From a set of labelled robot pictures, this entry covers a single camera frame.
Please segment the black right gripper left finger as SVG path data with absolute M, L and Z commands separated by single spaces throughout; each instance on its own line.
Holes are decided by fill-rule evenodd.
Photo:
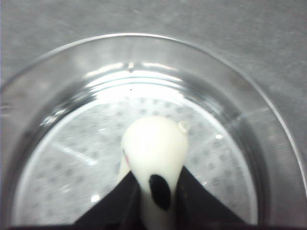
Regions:
M 25 225 L 11 230 L 142 230 L 140 187 L 129 172 L 102 200 L 72 224 Z

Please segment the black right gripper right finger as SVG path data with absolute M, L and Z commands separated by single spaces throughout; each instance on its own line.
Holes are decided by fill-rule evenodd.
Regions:
M 177 219 L 179 230 L 243 230 L 246 222 L 208 192 L 183 167 L 177 187 Z

